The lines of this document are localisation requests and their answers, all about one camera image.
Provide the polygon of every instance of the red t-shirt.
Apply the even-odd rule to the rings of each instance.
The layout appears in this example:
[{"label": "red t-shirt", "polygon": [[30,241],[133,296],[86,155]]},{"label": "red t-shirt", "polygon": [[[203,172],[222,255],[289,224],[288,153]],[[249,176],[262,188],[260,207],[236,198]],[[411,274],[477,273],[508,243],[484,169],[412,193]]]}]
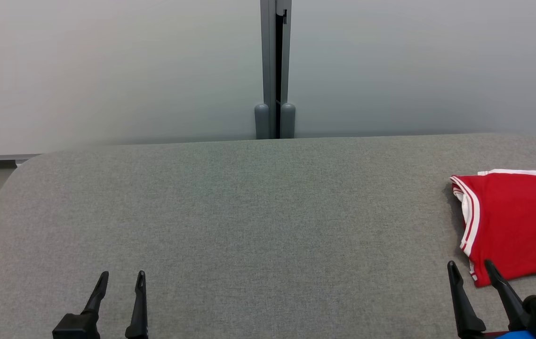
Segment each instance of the red t-shirt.
[{"label": "red t-shirt", "polygon": [[460,247],[471,262],[475,285],[490,284],[486,259],[509,280],[535,274],[536,176],[492,173],[451,180],[465,217]]}]

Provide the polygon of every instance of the gray upholstered table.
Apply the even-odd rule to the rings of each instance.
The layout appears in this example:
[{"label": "gray upholstered table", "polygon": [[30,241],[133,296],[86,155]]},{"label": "gray upholstered table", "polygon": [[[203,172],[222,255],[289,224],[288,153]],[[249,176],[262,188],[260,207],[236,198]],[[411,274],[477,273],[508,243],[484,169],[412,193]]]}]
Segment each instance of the gray upholstered table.
[{"label": "gray upholstered table", "polygon": [[[0,339],[50,338],[104,270],[123,338],[138,270],[151,338],[452,338],[451,174],[536,169],[536,139],[452,135],[107,146],[27,161],[0,192]],[[536,293],[536,276],[513,281]]]}]

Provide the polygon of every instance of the gray wall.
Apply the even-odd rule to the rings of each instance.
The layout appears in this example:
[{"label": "gray wall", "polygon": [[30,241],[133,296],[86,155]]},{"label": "gray wall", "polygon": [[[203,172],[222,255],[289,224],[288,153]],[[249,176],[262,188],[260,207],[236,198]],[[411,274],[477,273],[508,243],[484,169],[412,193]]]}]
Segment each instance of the gray wall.
[{"label": "gray wall", "polygon": [[0,155],[254,139],[259,0],[0,0]]},{"label": "gray wall", "polygon": [[536,135],[536,0],[293,0],[297,137]]}]

